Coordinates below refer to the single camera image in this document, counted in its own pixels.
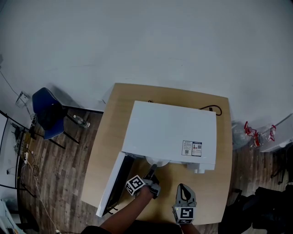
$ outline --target cable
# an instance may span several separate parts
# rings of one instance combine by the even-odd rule
[[[200,110],[203,110],[203,109],[206,109],[206,108],[208,108],[208,107],[212,107],[212,106],[215,106],[215,107],[217,107],[217,108],[220,109],[220,112],[221,112],[221,113],[220,113],[220,114],[217,114],[217,113],[216,113],[217,116],[222,115],[222,109],[221,109],[219,106],[217,106],[217,105],[209,105],[209,106],[205,106],[205,107],[200,108]]]
[[[26,166],[26,164],[22,167],[22,169],[23,169],[25,166]],[[20,178],[22,179],[22,170],[21,170],[21,172],[20,172]],[[24,184],[23,179],[22,179],[22,183]]]
[[[27,108],[27,112],[28,112],[28,114],[29,114],[29,117],[32,119],[32,117],[31,117],[31,113],[29,112],[29,110],[28,110],[28,107],[27,107],[27,105],[26,105],[26,103],[20,98],[20,96],[14,91],[14,89],[11,87],[11,85],[8,83],[8,81],[6,80],[6,78],[5,78],[5,76],[3,75],[3,73],[1,72],[1,70],[0,70],[0,73],[1,73],[1,75],[3,76],[3,78],[5,79],[5,81],[6,81],[6,83],[9,85],[9,87],[11,88],[11,90],[18,96],[18,98],[23,102],[23,104],[25,105],[25,107]]]
[[[28,163],[29,166],[31,167],[31,170],[32,170],[32,173],[33,173],[33,168],[32,168],[32,166],[30,165],[29,162],[27,162],[27,163]],[[48,211],[47,211],[47,209],[46,209],[46,207],[45,207],[45,204],[44,204],[44,202],[43,202],[43,200],[42,200],[42,198],[41,198],[41,193],[40,193],[40,190],[38,189],[37,179],[36,179],[36,177],[35,177],[34,175],[33,175],[33,177],[34,177],[34,179],[35,179],[35,181],[36,181],[36,186],[37,186],[38,194],[40,195],[41,203],[43,204],[43,206],[44,206],[44,208],[45,208],[45,211],[46,211],[46,213],[47,213],[49,219],[51,220],[52,224],[53,224],[54,227],[56,228],[55,230],[58,230],[58,228],[56,227],[55,223],[53,222],[53,220],[52,220],[51,217],[49,216],[49,213],[48,213]]]
[[[33,170],[35,170],[35,169],[37,169],[37,173],[34,173],[34,172],[33,172],[33,175],[34,175],[35,177],[37,177],[37,176],[38,176],[38,166],[36,166],[36,165],[33,166]]]
[[[34,164],[35,162],[35,157],[33,156],[33,153],[31,152],[31,150],[27,147],[24,147],[25,149],[28,149],[28,151],[31,153],[32,157],[33,157],[33,162],[32,162],[32,165]]]

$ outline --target tabletop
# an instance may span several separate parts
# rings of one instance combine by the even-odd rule
[[[217,156],[215,170],[204,174],[194,174],[186,165],[169,163],[156,170],[160,181],[160,196],[152,200],[138,217],[151,222],[174,222],[172,206],[175,204],[177,186],[189,186],[196,195],[196,213],[193,224],[221,222],[225,210],[231,169],[232,131],[229,101],[225,97],[187,90],[130,85],[116,83],[103,114],[93,144],[83,185],[82,201],[99,206],[108,178],[118,153],[122,149],[125,133],[134,101],[183,106],[199,109],[208,105],[218,105],[222,115],[217,116]],[[150,165],[146,160],[135,160],[130,176],[144,176]],[[126,206],[133,198],[124,190],[118,209]]]

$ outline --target floor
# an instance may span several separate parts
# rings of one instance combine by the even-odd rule
[[[88,225],[99,225],[95,215],[97,208],[81,201],[82,186],[85,178],[87,164],[92,145],[98,130],[102,114],[70,110],[70,114],[76,114],[88,120],[91,126],[84,129],[65,118],[65,129],[74,138],[80,141],[77,145],[65,135],[56,137],[62,149],[49,141],[38,137],[34,151],[34,165],[39,167],[39,175],[36,177],[42,200],[55,225],[61,232],[80,233]],[[36,132],[43,133],[40,126]],[[243,195],[254,193],[258,186],[283,191],[288,175],[285,175],[284,183],[278,185],[280,176],[271,179],[271,174],[277,169],[277,159],[272,154],[263,154],[250,150],[248,146],[233,152],[233,168],[231,175],[230,195],[228,204],[233,203],[235,194],[233,188],[243,190]],[[28,166],[23,168],[22,179],[28,189],[38,196],[34,177]],[[20,192],[23,206],[28,209],[40,227],[40,233],[53,234],[56,228],[48,218],[39,196],[34,199],[27,192]],[[216,234],[217,224],[197,226],[201,234]],[[249,229],[245,234],[265,234],[265,230]]]

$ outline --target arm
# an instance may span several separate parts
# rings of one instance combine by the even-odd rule
[[[199,231],[193,226],[193,224],[182,224],[180,225],[184,234],[200,234]]]
[[[152,197],[153,194],[149,188],[147,186],[143,186],[136,199],[116,214],[113,214],[100,227],[112,234],[124,233],[147,206]]]

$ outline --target hand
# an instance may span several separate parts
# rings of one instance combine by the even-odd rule
[[[141,191],[140,191],[138,197],[142,197],[142,198],[150,201],[154,197],[154,194],[150,191],[148,186],[144,185],[141,188]]]

